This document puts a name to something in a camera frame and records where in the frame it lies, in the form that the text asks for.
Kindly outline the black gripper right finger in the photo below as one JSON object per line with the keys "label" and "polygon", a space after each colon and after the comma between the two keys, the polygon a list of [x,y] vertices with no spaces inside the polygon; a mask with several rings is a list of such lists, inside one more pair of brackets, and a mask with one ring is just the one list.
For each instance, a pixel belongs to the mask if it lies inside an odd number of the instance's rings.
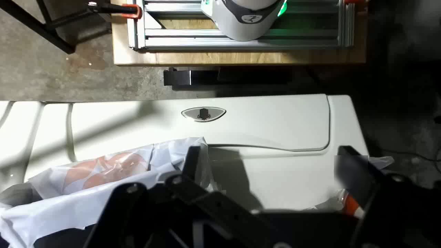
{"label": "black gripper right finger", "polygon": [[333,173],[344,188],[343,210],[346,213],[387,213],[390,179],[352,146],[337,147]]}

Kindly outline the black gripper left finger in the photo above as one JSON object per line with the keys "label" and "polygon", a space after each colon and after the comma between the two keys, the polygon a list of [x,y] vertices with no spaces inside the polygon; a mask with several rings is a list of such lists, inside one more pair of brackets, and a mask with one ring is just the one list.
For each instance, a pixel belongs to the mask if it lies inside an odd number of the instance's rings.
{"label": "black gripper left finger", "polygon": [[257,248],[256,198],[237,151],[190,147],[183,170],[165,181],[171,230],[190,248]]}

